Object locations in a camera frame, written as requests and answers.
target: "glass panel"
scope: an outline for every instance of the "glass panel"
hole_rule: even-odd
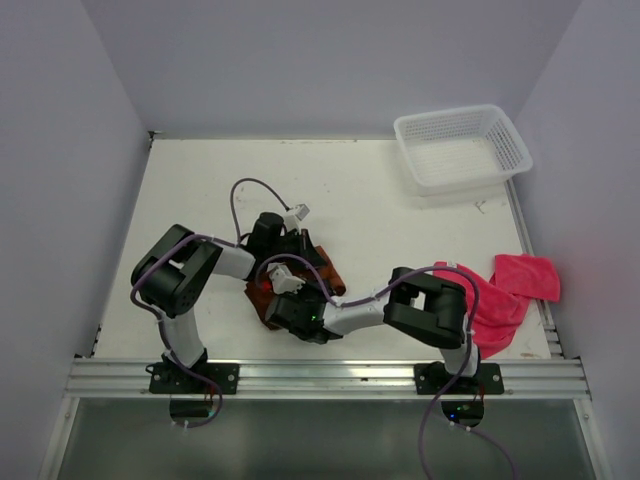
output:
[[[172,427],[166,399],[82,400],[60,479],[413,479],[425,401],[227,399],[210,425]],[[522,480],[593,479],[572,401],[487,401],[478,427],[515,459]],[[427,426],[436,478],[508,479],[502,454],[448,426]]]

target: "white wall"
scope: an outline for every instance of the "white wall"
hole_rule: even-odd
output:
[[[395,118],[519,112],[580,0],[83,0],[149,128],[393,133]]]
[[[640,4],[585,0],[517,118],[517,182],[536,253],[563,279],[555,312],[584,361],[616,478],[640,475]]]
[[[35,478],[88,353],[147,135],[79,0],[0,1],[0,477]]]

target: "red object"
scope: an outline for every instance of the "red object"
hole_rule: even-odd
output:
[[[551,260],[531,255],[496,255],[495,285],[529,298],[557,302],[560,279]]]
[[[327,262],[327,265],[325,267],[320,267],[318,269],[320,278],[329,282],[329,286],[332,288],[336,295],[344,295],[344,293],[347,291],[347,287],[342,281],[342,278],[340,278],[340,275],[338,274],[336,267],[331,262],[329,255],[327,255],[327,252],[325,252],[324,249],[320,246],[316,247],[316,250],[318,251],[320,256]],[[300,270],[300,265],[291,262],[287,266],[294,275],[300,275],[303,278],[313,279],[313,275],[310,271]],[[260,319],[260,321],[269,330],[280,330],[280,327],[273,325],[272,323],[269,323],[265,320],[269,304],[271,304],[271,301],[276,296],[276,294],[273,293],[273,288],[271,287],[271,282],[269,281],[269,275],[266,272],[262,274],[259,286],[256,285],[253,281],[247,282],[244,294],[256,309],[256,313],[258,314],[258,318]]]
[[[435,265],[446,266],[447,263],[436,262]],[[489,358],[511,344],[527,314],[531,298],[560,299],[560,279],[546,258],[497,255],[495,274],[488,282],[464,265],[456,267],[471,275],[478,284],[480,303],[473,322],[473,340],[482,358]],[[465,288],[470,312],[475,296],[469,281],[453,272],[434,272],[434,275]]]

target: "metal frame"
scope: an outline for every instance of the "metal frame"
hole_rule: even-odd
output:
[[[613,471],[605,453],[604,442],[600,430],[593,416],[593,406],[590,400],[574,400],[578,422],[582,429],[582,436],[589,452],[591,466],[598,480],[613,479]]]
[[[149,398],[145,367],[155,360],[78,359],[66,395],[74,398]],[[243,399],[416,399],[410,361],[256,361],[240,364],[237,394]],[[505,394],[492,399],[588,399],[579,360],[498,362]],[[447,398],[464,399],[451,395]],[[173,398],[199,398],[198,395]],[[431,396],[420,396],[422,399]]]
[[[65,397],[58,412],[58,418],[53,426],[53,432],[49,439],[49,446],[40,467],[38,480],[56,480],[62,460],[67,449],[67,443],[71,436],[73,423],[78,412],[80,399],[76,397]]]

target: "white table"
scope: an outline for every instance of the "white table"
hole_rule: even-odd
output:
[[[272,185],[290,205],[306,203],[314,244],[322,245],[348,293],[386,284],[397,266],[437,260],[464,264],[485,278],[499,253],[522,253],[503,186],[462,197],[413,197],[392,140],[158,140],[102,323],[95,355],[155,358],[163,347],[147,312],[129,301],[131,271],[174,223],[230,241],[229,189],[242,177]],[[262,211],[281,210],[262,187],[237,190],[243,232]],[[432,360],[441,358],[386,326],[315,345],[269,331],[243,293],[241,281],[212,277],[196,316],[210,358],[242,360]],[[542,318],[532,302],[509,348],[493,358],[550,358]]]

